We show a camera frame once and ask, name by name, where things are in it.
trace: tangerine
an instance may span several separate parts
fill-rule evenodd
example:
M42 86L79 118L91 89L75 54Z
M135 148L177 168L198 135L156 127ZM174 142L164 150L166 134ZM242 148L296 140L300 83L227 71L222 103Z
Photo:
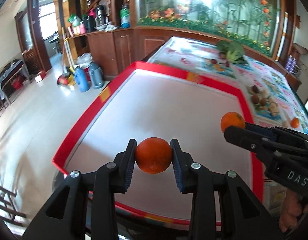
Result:
M150 174L165 171L170 166L172 158L172 149L168 142L157 137L145 139L135 150L137 166Z
M222 132L224 132L225 129L231 125L245 129L245 120L240 114L236 112L229 112L224 114L221 120Z
M293 128L297 128L299 127L299 119L297 117L295 117L291 122L290 122L290 126Z

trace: tile floor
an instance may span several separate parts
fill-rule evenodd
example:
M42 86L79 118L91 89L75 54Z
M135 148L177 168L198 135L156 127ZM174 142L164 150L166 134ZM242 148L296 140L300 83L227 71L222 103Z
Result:
M78 118L102 89L81 93L57 86L60 55L46 78L26 85L0 113L0 183L17 192L16 209L32 219L52 193L51 159Z

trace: water jug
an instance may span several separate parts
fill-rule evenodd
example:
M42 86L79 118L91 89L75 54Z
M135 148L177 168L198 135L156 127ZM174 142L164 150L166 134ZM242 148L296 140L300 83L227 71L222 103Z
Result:
M86 92L90 89L90 85L87 82L84 70L80 67L76 67L74 72L74 78L81 92Z
M104 80L102 78L103 71L99 65L92 62L88 68L88 73L91 78L92 85L95 89L99 89L104 86Z

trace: wooden counter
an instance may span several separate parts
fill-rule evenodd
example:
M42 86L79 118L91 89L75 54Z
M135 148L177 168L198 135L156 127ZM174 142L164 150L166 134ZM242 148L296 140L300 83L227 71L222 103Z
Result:
M105 78L108 80L115 78L132 62L145 58L173 36L195 39L210 44L217 44L219 40L227 40L219 36L186 29L150 26L117 29L112 32L98 31L78 35L72 39L80 36L87 37L93 59L102 67ZM243 45L243 48L247 56L282 73L295 91L299 88L300 80L287 73L280 63L245 45Z

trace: green leafy vegetable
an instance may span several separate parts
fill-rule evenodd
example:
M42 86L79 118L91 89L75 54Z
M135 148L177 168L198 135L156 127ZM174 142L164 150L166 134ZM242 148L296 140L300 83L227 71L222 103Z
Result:
M229 43L228 41L219 41L217 43L217 49L220 52L226 53L226 58L231 63L240 63L247 64L244 59L244 49L241 44L237 41L232 41Z

